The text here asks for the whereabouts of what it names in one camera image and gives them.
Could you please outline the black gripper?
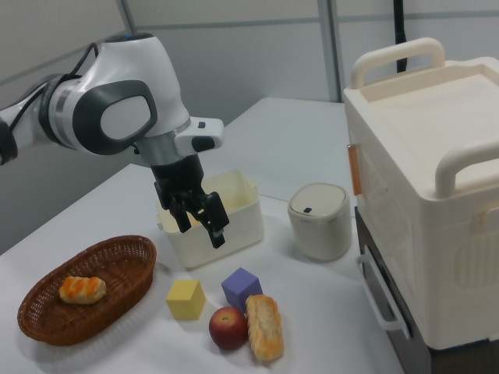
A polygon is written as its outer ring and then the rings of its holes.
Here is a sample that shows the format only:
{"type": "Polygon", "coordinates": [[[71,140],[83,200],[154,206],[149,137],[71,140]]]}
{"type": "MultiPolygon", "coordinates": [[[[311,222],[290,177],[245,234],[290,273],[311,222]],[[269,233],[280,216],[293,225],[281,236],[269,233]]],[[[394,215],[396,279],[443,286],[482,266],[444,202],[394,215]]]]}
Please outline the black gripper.
{"type": "Polygon", "coordinates": [[[194,154],[172,164],[154,165],[151,170],[161,206],[169,210],[179,231],[185,233],[192,227],[188,212],[194,211],[193,216],[207,230],[212,246],[218,249],[225,244],[228,215],[217,192],[202,191],[203,168],[199,157],[194,154]]]}

